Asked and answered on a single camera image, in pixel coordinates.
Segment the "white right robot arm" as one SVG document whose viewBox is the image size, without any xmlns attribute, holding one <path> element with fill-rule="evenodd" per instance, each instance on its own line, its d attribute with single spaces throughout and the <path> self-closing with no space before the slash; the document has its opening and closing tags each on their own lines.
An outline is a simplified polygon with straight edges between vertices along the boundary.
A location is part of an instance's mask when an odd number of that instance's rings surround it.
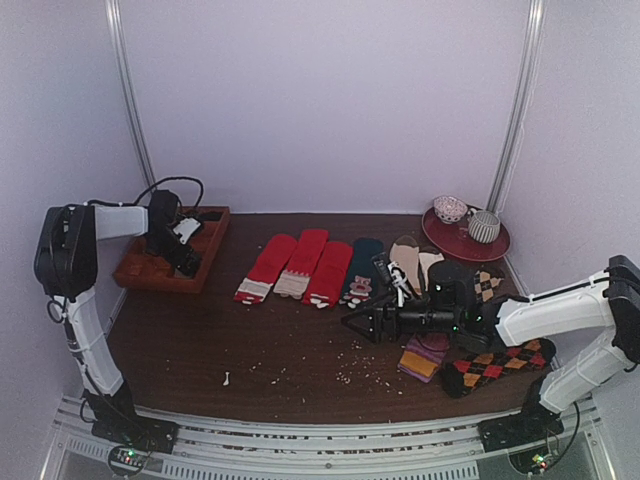
<svg viewBox="0 0 640 480">
<path fill-rule="evenodd" d="M 439 261 L 420 276 L 426 292 L 416 294 L 386 254 L 372 263 L 388 292 L 341 322 L 373 343 L 403 335 L 443 333 L 475 354 L 523 349 L 534 340 L 590 328 L 599 336 L 565 366 L 533 389 L 533 404 L 513 419 L 519 440 L 535 440 L 574 401 L 639 363 L 639 268 L 624 255 L 567 287 L 528 297 L 506 295 L 478 301 L 474 274 L 466 266 Z"/>
</svg>

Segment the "wooden compartment tray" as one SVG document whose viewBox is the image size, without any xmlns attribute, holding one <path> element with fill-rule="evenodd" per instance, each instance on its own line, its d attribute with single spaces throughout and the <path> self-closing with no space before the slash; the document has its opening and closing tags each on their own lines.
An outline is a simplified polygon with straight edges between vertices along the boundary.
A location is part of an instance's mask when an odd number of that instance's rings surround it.
<svg viewBox="0 0 640 480">
<path fill-rule="evenodd" d="M 226 233 L 230 209 L 199 207 L 197 218 L 201 229 L 165 256 L 150 254 L 146 239 L 138 237 L 113 273 L 116 283 L 133 290 L 200 293 Z"/>
</svg>

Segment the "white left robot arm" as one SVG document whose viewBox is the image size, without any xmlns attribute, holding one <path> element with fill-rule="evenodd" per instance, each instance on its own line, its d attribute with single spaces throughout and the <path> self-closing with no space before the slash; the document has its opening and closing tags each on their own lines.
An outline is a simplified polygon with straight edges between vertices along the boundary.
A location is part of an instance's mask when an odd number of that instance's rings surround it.
<svg viewBox="0 0 640 480">
<path fill-rule="evenodd" d="M 193 278 L 201 256 L 190 241 L 203 229 L 198 214 L 183 213 L 169 190 L 152 193 L 148 205 L 90 200 L 48 209 L 37 243 L 34 273 L 49 298 L 50 318 L 65 328 L 67 345 L 83 377 L 87 402 L 108 412 L 106 429 L 123 444 L 144 433 L 130 390 L 107 345 L 96 307 L 98 243 L 141 237 L 147 250 Z"/>
</svg>

